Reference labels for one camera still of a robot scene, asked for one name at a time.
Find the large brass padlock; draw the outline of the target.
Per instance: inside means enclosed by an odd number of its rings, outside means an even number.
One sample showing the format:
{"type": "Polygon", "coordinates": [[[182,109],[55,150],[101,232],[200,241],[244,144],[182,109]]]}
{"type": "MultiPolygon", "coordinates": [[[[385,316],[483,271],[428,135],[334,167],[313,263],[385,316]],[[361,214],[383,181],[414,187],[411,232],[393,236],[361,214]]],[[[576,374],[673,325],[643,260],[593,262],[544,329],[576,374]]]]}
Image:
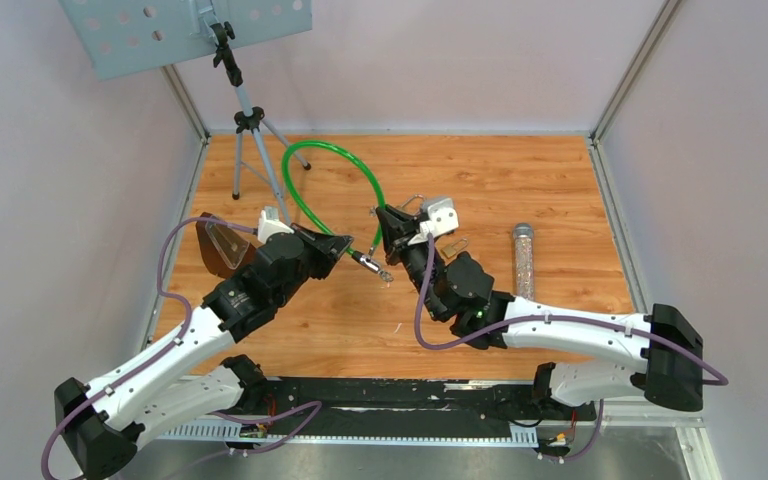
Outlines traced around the large brass padlock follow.
{"type": "MultiPolygon", "coordinates": [[[[426,200],[426,198],[427,197],[425,195],[423,195],[423,194],[414,194],[414,195],[410,196],[408,199],[406,199],[405,201],[403,201],[401,204],[399,204],[397,208],[399,210],[402,210],[402,211],[407,211],[406,208],[408,208],[409,205],[411,205],[413,203],[417,203],[417,202],[419,204],[421,204],[422,202],[424,202],[426,200]]],[[[370,216],[375,216],[376,208],[377,207],[373,206],[373,207],[371,207],[369,209],[369,215],[370,216]]]]}

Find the keys of cable lock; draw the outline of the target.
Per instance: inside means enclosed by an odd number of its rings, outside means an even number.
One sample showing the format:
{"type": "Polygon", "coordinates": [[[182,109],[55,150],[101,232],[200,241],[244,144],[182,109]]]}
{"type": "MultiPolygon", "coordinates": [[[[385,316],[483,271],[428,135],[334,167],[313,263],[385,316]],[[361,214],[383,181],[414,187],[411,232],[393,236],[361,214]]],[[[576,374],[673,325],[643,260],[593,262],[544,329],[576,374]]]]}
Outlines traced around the keys of cable lock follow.
{"type": "Polygon", "coordinates": [[[378,277],[379,277],[379,278],[380,278],[380,279],[381,279],[383,282],[385,282],[385,283],[387,283],[387,284],[390,284],[390,283],[392,283],[392,282],[394,281],[394,277],[393,277],[393,275],[392,275],[392,274],[391,274],[389,271],[387,271],[387,270],[385,270],[385,269],[380,269],[380,270],[378,271],[377,275],[378,275],[378,277]]]}

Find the small brass padlock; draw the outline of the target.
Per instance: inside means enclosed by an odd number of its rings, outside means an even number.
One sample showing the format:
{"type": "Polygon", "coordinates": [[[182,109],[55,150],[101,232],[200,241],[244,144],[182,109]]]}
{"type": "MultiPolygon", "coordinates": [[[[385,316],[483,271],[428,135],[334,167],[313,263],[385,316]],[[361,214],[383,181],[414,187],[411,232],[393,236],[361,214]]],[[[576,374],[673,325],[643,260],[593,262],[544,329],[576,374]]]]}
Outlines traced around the small brass padlock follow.
{"type": "Polygon", "coordinates": [[[456,240],[440,249],[441,255],[446,260],[454,259],[459,253],[463,252],[469,245],[467,238],[456,240]]]}

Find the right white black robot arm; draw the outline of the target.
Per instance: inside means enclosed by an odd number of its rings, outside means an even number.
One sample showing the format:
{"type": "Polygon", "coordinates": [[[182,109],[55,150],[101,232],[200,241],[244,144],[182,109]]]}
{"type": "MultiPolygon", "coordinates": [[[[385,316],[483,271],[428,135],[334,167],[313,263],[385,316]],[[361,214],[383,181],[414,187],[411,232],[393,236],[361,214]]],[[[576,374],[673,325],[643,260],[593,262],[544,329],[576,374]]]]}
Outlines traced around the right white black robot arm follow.
{"type": "Polygon", "coordinates": [[[459,226],[448,203],[409,214],[376,209],[386,261],[402,266],[416,287],[414,333],[428,350],[458,345],[540,348],[587,356],[585,363],[548,362],[533,378],[531,403],[544,417],[608,398],[638,396],[662,408],[699,412],[704,342],[680,310],[654,304],[644,313],[608,314],[539,303],[495,289],[493,276],[468,252],[445,261],[439,237],[459,226]]]}

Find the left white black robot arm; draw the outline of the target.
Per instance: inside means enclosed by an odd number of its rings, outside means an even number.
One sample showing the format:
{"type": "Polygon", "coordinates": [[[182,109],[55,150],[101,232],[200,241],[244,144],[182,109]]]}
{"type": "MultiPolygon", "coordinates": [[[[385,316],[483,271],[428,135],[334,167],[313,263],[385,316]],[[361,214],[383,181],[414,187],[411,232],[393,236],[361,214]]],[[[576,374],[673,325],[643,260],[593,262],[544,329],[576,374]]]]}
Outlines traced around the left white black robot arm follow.
{"type": "Polygon", "coordinates": [[[157,436],[201,415],[264,405],[262,373],[246,356],[225,360],[196,384],[178,380],[272,321],[306,281],[326,278],[354,239],[298,224],[257,234],[248,259],[159,341],[88,382],[69,378],[55,389],[52,436],[67,445],[82,478],[114,475],[157,436]]]}

